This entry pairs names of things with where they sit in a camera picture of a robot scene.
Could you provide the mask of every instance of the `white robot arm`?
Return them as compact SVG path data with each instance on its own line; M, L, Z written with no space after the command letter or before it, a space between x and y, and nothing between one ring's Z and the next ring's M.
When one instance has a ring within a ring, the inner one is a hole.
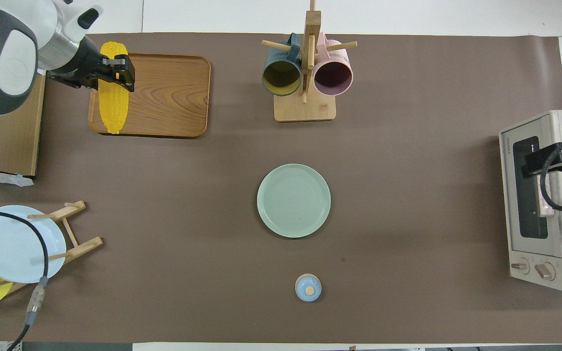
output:
M37 69L72 87L100 78L134 90L129 57L109 59L85 36L102 12L96 0L0 0L0 115L25 101Z

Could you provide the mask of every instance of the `black cable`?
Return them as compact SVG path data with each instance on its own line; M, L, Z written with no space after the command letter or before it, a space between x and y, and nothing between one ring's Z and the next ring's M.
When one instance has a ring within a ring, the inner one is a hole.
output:
M19 342L23 339L23 337L25 337L25 334L27 334L27 330L29 329L29 325L25 324L25 326L23 327L23 331L19 334L19 337L16 338L16 340L14 340L14 342L10 345L10 347L8 347L7 351L12 351L16 345L19 344Z
M539 181L540 188L542 190L543 199L546 200L546 202L548 202L548 205L550 205L550 207L552 207L556 211L562 211L562 205L557 204L549 197L548 189L546 188L546 176L548 175L548 169L550 167L550 164L558 156L558 154L561 153L561 151L562 151L562 143L558 144L556 146L556 149L554 149L554 151L552 151L552 153L549 154L548 158L546 158L545 162L543 163L542 173L540 175L540 181Z
M42 248L42 258L43 258L43 268L42 268L42 277L40 278L40 282L39 282L39 286L42 289L42 296L44 296L44 286L47 284L47 272L49 271L49 254L47 253L47 245L45 245L45 242L42 238L42 235L38 232L38 229L36 229L36 227L34 227L33 224L31 224L29 222L29 220L25 219L25 218L21 218L18 217L16 215L13 214L9 214L9 213L2 213L0 212L0 216L1 217L6 217L6 218L12 218L14 220L18 220L18 222L21 222L25 225L27 225L33 232L34 234L36 234L36 237L38 237L38 241L40 241L40 247ZM34 301L34 295L36 294L36 290L34 290L34 293L32 294L32 299L30 300L30 304L32 304ZM23 337L25 337L25 334L27 334L27 331L29 330L29 327L32 326L32 324L34 324L34 319L36 318L36 313L38 311L38 309L40 308L40 304L42 304L42 298L40 299L40 302L38 304L38 308L35 311L31 312L31 316L29 316L30 313L28 313L28 318L25 319L25 323L23 326L23 331L19 334L19 337L16 338L16 340L14 340L14 342L12 343L12 345L10 347L8 347L7 351L12 351L14 349L14 347L16 347L16 345L19 344L19 342L23 339Z

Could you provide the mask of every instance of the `brown tabletop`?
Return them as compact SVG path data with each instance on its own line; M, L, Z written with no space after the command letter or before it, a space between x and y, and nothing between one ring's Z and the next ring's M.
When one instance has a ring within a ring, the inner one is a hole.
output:
M99 135L89 91L47 83L36 184L0 184L0 205L85 200L73 230L105 245L51 280L26 340L562 343L562 292L508 277L497 138L562 109L558 40L331 36L359 42L337 118L279 124L260 42L284 37L92 36L210 60L196 140ZM332 194L299 240L256 209L263 177L290 162ZM303 273L322 281L315 303L294 294ZM30 293L0 302L0 340L18 335Z

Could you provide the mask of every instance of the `wooden cutting board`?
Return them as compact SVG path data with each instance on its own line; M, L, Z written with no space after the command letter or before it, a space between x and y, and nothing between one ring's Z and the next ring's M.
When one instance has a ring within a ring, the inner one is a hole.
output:
M136 69L136 88L129 94L125 126L115 135L196 138L205 133L211 71L208 60L135 53L129 57ZM96 90L91 93L88 124L93 131L107 134Z

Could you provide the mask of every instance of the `small blue round object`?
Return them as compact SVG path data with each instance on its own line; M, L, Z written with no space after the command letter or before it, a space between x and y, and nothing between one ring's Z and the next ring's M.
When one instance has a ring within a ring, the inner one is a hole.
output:
M305 302L314 302L322 293L322 284L313 274L303 274L295 284L296 295Z

